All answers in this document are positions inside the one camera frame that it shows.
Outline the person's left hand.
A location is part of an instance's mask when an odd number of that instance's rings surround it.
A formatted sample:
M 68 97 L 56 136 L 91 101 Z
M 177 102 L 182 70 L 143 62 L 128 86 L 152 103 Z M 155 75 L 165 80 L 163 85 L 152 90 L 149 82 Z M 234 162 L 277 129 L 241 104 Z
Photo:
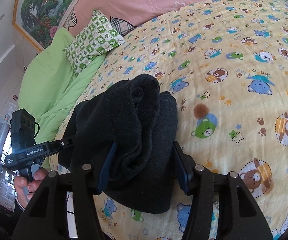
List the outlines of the person's left hand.
M 28 202 L 33 197 L 34 193 L 37 191 L 43 179 L 47 176 L 48 171 L 44 168 L 40 168 L 34 174 L 34 180 L 28 182 L 25 177 L 16 176 L 14 179 L 14 187 L 17 192 L 17 202 L 18 205 L 25 209 Z

